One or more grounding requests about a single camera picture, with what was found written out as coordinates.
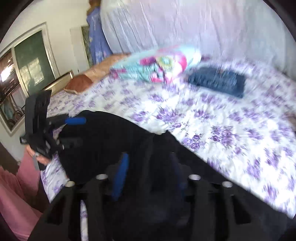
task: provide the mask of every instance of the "blue folded cloth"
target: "blue folded cloth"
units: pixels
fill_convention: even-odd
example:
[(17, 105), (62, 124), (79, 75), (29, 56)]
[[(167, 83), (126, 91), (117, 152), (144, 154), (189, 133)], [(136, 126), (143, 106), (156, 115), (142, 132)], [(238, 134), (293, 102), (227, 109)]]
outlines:
[(202, 67), (188, 78), (190, 84), (207, 87), (238, 98), (244, 96), (245, 81), (246, 78), (243, 75), (214, 67)]

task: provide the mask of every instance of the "blue floral curtain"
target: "blue floral curtain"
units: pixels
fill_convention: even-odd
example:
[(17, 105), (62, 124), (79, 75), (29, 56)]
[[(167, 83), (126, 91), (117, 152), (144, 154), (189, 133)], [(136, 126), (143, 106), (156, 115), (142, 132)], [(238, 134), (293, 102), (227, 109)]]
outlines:
[(87, 16), (86, 20), (89, 24), (89, 45), (91, 57), (94, 64), (98, 64), (102, 62), (104, 58), (112, 54), (102, 29), (100, 8), (96, 7)]

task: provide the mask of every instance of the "pillow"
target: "pillow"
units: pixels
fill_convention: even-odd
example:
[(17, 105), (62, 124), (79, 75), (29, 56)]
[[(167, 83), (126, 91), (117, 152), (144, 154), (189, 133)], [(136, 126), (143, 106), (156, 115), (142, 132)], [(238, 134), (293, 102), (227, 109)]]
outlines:
[(69, 93), (79, 94), (90, 88), (94, 83), (103, 79), (110, 73), (110, 66), (118, 60), (125, 58), (127, 54), (113, 54), (105, 58), (101, 63), (91, 67), (83, 74), (75, 76), (64, 88)]
[(201, 54), (191, 46), (178, 45), (134, 53), (110, 68), (114, 77), (170, 84), (186, 69), (200, 62)]
[(238, 98), (244, 96), (245, 80), (246, 78), (243, 75), (214, 67), (202, 67), (188, 78), (190, 84), (207, 87)]

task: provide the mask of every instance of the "bed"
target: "bed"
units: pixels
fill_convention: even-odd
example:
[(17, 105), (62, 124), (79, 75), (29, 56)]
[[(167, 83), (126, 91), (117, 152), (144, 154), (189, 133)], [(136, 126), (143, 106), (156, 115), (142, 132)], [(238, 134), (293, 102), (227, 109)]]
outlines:
[[(247, 76), (244, 98), (196, 87), (186, 75), (171, 85), (110, 76), (81, 95), (54, 95), (48, 116), (82, 110), (106, 111), (154, 133), (169, 130), (177, 140), (225, 177), (276, 210), (296, 214), (296, 83), (274, 68), (247, 60), (207, 61)], [(56, 136), (61, 128), (55, 130)], [(41, 173), (49, 200), (67, 182), (55, 156)], [(87, 212), (81, 207), (82, 239)]]

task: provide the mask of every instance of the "dark floor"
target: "dark floor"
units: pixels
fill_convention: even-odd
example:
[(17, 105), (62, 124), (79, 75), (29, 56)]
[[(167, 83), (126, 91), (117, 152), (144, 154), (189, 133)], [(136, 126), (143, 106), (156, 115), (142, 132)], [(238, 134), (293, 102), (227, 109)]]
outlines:
[(8, 170), (13, 174), (16, 174), (18, 170), (18, 164), (16, 160), (10, 155), (10, 153), (4, 148), (4, 146), (1, 143), (0, 143), (0, 166), (2, 166), (4, 170)]

